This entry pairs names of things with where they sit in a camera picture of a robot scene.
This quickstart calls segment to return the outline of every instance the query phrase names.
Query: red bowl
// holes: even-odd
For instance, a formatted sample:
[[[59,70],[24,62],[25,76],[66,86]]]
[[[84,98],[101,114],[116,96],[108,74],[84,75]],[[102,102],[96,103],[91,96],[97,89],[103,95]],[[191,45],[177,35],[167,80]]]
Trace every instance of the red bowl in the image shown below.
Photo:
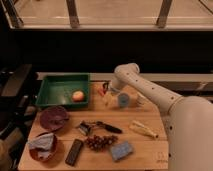
[[[52,148],[50,149],[50,155],[47,157],[47,158],[41,158],[38,156],[38,152],[42,151],[41,149],[38,149],[38,148],[35,148],[35,149],[30,149],[29,152],[30,152],[30,156],[36,160],[36,161],[39,161],[39,162],[46,162],[48,161],[49,159],[51,159],[54,154],[56,153],[57,151],[57,145],[58,145],[58,139],[57,137],[55,136],[54,134],[54,138],[53,138],[53,145],[52,145]]]
[[[62,106],[48,107],[41,113],[40,125],[47,131],[56,131],[62,128],[69,120],[66,109]]]

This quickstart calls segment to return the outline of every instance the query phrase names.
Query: crumpled paper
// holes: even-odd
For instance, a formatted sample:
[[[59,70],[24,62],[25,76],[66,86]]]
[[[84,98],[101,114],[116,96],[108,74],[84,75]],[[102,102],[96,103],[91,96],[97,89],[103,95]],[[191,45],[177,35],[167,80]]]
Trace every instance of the crumpled paper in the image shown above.
[[[35,139],[28,141],[29,149],[38,149],[38,157],[46,159],[51,154],[54,134],[48,133],[40,135]]]

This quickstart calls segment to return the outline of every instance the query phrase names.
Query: red grapes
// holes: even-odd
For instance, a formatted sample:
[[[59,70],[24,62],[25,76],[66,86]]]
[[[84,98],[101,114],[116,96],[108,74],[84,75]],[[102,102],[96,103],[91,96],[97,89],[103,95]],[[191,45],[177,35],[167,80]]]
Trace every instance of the red grapes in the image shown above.
[[[93,137],[88,137],[84,141],[84,143],[91,150],[101,151],[101,150],[104,150],[104,149],[108,148],[110,145],[112,145],[117,140],[118,140],[118,137],[114,136],[114,135],[103,136],[103,137],[94,135]]]

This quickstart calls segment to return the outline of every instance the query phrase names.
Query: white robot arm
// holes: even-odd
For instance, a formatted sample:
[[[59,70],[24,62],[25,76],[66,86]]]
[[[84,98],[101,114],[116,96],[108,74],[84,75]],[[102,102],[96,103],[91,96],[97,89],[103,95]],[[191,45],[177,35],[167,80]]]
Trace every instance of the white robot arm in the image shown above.
[[[119,65],[109,89],[134,87],[171,116],[169,171],[213,170],[213,105],[206,99],[183,97],[139,76],[135,63]]]

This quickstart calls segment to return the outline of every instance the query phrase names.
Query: green plastic bin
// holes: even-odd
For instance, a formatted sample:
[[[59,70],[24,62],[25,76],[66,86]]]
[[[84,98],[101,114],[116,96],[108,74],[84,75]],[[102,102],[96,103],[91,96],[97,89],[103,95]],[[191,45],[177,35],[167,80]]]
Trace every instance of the green plastic bin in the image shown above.
[[[72,94],[75,91],[83,91],[85,98],[82,102],[72,101]],[[49,75],[41,84],[36,105],[41,108],[50,106],[64,106],[66,108],[86,107],[90,99],[90,75]]]

